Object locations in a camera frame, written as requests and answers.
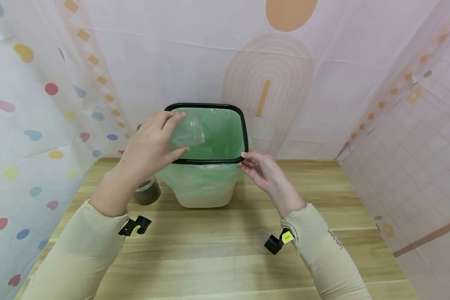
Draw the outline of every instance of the black wrist strap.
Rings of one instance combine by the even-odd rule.
[[[140,228],[137,230],[137,233],[144,234],[151,223],[151,220],[139,215],[135,221],[132,219],[128,219],[127,224],[118,232],[118,234],[129,237],[137,226],[140,226]]]
[[[276,238],[273,234],[270,235],[268,237],[268,240],[265,242],[265,248],[267,250],[269,250],[270,253],[272,253],[273,255],[276,255],[281,249],[282,247],[285,245],[285,243],[283,243],[282,241],[282,236],[285,233],[292,233],[291,230],[289,230],[288,228],[283,228],[282,233],[280,234],[279,238]]]

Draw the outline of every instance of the wooden table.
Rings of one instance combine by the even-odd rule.
[[[116,163],[102,159],[91,168],[31,274]],[[373,299],[417,299],[336,161],[279,164],[342,241]],[[161,183],[161,189],[162,196],[152,205],[130,204],[131,217],[143,215],[153,223],[142,236],[127,238],[97,300],[319,299],[291,244],[276,256],[254,249],[252,237],[258,229],[278,235],[281,228],[272,202],[251,180],[239,181],[232,201],[216,209],[183,208],[170,187]]]

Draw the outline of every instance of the black trash can rim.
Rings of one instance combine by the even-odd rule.
[[[245,124],[245,117],[240,108],[231,104],[217,104],[217,103],[175,103],[167,106],[165,111],[172,111],[177,108],[220,108],[222,110],[233,110],[240,116],[240,121],[242,123],[242,133],[243,133],[243,144],[245,146],[245,152],[248,152],[248,135],[247,126]],[[172,164],[180,165],[216,165],[216,164],[240,164],[244,161],[243,157],[236,157],[232,159],[187,159],[179,158],[172,162]]]

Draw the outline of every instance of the trash can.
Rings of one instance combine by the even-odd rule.
[[[185,208],[220,208],[232,198],[235,183],[244,173],[238,168],[242,151],[248,151],[245,118],[228,104],[176,103],[165,108],[196,114],[205,143],[190,151],[156,176],[170,186]]]

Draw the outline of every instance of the dark glass jar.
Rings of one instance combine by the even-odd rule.
[[[133,201],[139,205],[150,205],[158,200],[161,194],[155,176],[142,183],[133,193]]]

